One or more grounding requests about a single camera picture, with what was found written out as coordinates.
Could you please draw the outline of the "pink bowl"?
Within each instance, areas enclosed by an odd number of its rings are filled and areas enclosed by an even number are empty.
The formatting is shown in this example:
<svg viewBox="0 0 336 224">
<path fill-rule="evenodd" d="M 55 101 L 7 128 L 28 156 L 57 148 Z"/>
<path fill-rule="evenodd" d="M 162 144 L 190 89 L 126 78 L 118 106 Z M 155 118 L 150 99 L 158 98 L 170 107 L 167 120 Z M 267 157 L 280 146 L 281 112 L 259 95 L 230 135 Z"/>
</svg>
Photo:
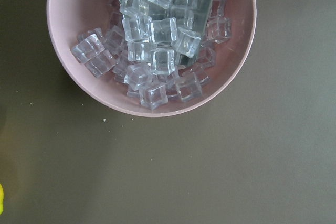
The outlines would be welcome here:
<svg viewBox="0 0 336 224">
<path fill-rule="evenodd" d="M 47 0 L 47 23 L 55 52 L 73 81 L 99 103 L 144 117 L 174 116 L 191 111 L 220 94 L 242 68 L 253 43 L 256 28 L 256 0 L 227 0 L 225 15 L 232 21 L 232 37 L 216 46 L 216 63 L 209 70 L 211 81 L 201 97 L 188 102 L 171 101 L 155 110 L 126 95 L 127 87 L 114 80 L 113 73 L 95 78 L 80 64 L 70 49 L 81 32 L 108 26 L 107 0 Z"/>
</svg>

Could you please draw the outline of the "yellow lemon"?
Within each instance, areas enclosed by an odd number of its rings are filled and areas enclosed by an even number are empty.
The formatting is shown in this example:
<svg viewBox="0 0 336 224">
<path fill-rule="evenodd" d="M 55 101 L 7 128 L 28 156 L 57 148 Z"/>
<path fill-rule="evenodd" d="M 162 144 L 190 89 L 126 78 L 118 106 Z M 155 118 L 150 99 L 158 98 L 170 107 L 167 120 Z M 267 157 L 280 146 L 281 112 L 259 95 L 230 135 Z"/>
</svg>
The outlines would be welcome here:
<svg viewBox="0 0 336 224">
<path fill-rule="evenodd" d="M 2 184 L 0 184 L 0 215 L 4 210 L 4 190 Z"/>
</svg>

